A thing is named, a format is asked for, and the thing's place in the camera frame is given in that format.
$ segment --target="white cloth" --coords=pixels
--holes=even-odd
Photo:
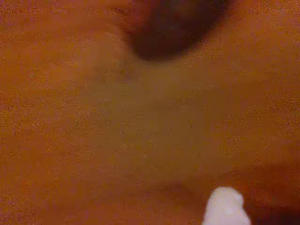
[[[202,225],[250,225],[243,196],[230,187],[218,187],[207,203]]]

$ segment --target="white object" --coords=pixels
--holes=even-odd
[[[251,225],[243,196],[231,187],[218,187],[207,203],[202,225]]]

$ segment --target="blurry foreground object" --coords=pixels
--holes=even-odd
[[[202,225],[250,225],[243,202],[233,188],[217,188],[210,196]]]

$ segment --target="orange surface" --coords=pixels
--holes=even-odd
[[[0,224],[89,214],[123,215],[117,222],[128,224],[138,209],[135,219],[149,224],[197,221],[204,199],[171,213],[176,197],[160,190],[179,183],[181,199],[190,190],[206,196],[210,179],[233,171],[255,177],[261,166],[278,169],[267,169],[256,188],[277,178],[282,192],[272,197],[296,210],[298,2],[237,0],[205,43],[165,63],[137,59],[123,41],[119,16],[106,9],[127,3],[0,3]],[[146,209],[136,194],[129,212],[128,195],[147,190],[154,194]]]

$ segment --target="dark brown blurry object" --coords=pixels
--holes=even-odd
[[[129,33],[130,46],[144,60],[165,60],[179,55],[207,36],[230,2],[160,0],[143,3],[143,7],[152,10],[142,25]]]

